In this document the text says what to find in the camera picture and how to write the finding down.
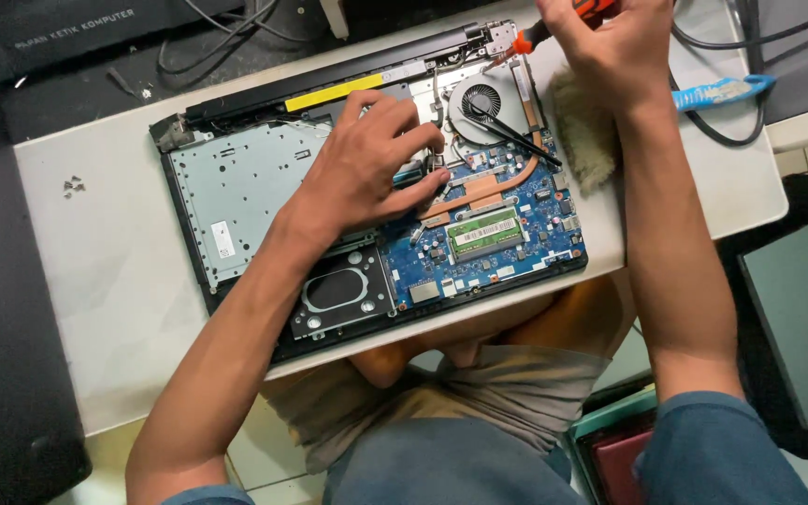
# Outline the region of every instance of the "laptop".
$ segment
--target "laptop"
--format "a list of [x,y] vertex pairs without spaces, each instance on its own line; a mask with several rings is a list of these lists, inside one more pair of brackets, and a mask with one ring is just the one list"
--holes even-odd
[[331,133],[353,90],[413,100],[443,153],[417,153],[400,189],[445,167],[433,201],[340,237],[310,272],[272,363],[583,269],[582,227],[511,21],[469,24],[189,107],[150,128],[189,260],[213,314]]

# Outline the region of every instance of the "hand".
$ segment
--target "hand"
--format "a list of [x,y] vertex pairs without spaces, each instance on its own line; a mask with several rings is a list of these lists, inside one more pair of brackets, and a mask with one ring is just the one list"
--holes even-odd
[[[360,117],[365,106],[372,107]],[[441,153],[444,136],[432,123],[419,124],[412,100],[355,91],[286,207],[296,225],[327,247],[346,231],[402,216],[451,178],[436,170],[407,189],[391,188],[400,167],[427,147]]]
[[614,114],[671,103],[672,0],[617,0],[617,15],[597,30],[578,16],[572,0],[535,3],[579,82]]

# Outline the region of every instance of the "blue circuit board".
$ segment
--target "blue circuit board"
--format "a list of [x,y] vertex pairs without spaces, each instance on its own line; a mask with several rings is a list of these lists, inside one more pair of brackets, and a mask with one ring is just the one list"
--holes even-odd
[[[555,153],[556,148],[550,133],[543,130],[541,134],[546,141],[545,147],[550,153]],[[520,160],[522,166],[525,166],[525,162],[532,157],[521,146],[509,143],[492,145],[486,150],[470,153],[470,156],[475,168],[463,164],[449,168],[451,180],[482,173],[493,167],[506,166],[503,172],[488,175],[496,177],[498,182],[503,182],[522,172],[521,168],[517,168]],[[452,259],[451,244],[445,226],[427,228],[417,243],[411,245],[410,236],[419,228],[419,221],[412,216],[384,226],[380,230],[384,240],[380,252],[393,280],[393,293],[397,298],[398,310],[432,304],[440,298],[482,289],[497,282],[505,282],[548,268],[558,261],[584,255],[582,230],[578,227],[575,203],[569,189],[556,190],[554,187],[553,177],[561,171],[562,168],[555,167],[542,158],[526,181],[501,194],[505,200],[513,196],[519,198],[513,207],[520,217],[523,242],[486,256],[455,262]],[[545,189],[550,191],[550,198],[539,201],[535,194],[540,190],[544,192]],[[450,189],[444,200],[450,201],[464,194],[465,189],[458,186]],[[452,210],[451,223],[457,223],[455,220],[457,212],[468,208]],[[436,250],[435,258],[432,258],[432,250]],[[429,281],[436,283],[439,297],[414,304],[410,289]]]

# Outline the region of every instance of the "white desk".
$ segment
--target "white desk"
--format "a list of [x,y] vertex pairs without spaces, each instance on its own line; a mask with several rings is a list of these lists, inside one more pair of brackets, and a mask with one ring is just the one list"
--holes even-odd
[[[538,14],[529,0],[487,6],[17,145],[14,151],[86,432],[147,415],[208,319],[158,153],[148,135],[149,124],[190,105],[288,75],[468,22],[507,18],[525,27]],[[722,2],[698,0],[680,11],[679,22],[704,40],[734,36]],[[542,93],[564,61],[554,41],[531,56]],[[685,87],[746,74],[737,52],[695,56],[673,44],[671,63]],[[551,110],[549,103],[545,109]],[[753,111],[751,104],[735,105],[707,118],[721,131],[745,137],[754,121]],[[766,136],[745,149],[728,149],[704,137],[690,122],[682,123],[681,133],[713,237],[767,223],[786,212]],[[61,186],[71,175],[83,178],[88,190],[65,200]],[[609,185],[588,198],[575,198],[590,257],[585,271],[286,363],[272,369],[270,376],[316,366],[619,269],[625,250],[615,189]]]

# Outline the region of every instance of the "person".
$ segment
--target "person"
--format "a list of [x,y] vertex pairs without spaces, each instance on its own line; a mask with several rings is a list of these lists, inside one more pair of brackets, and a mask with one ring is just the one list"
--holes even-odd
[[[571,0],[537,4],[580,82],[616,119],[632,302],[624,282],[604,277],[264,384],[305,276],[336,237],[402,215],[450,178],[436,171],[391,190],[398,167],[423,148],[440,150],[443,136],[418,123],[412,101],[355,92],[151,410],[127,466],[129,505],[251,503],[227,484],[224,453],[258,394],[289,423],[308,470],[328,470],[324,503],[581,502],[551,459],[562,455],[556,439],[580,415],[635,307],[660,402],[638,462],[647,501],[808,503],[744,401],[735,306],[671,100],[672,1],[623,0],[597,30]],[[448,357],[434,377],[405,366],[427,348]]]

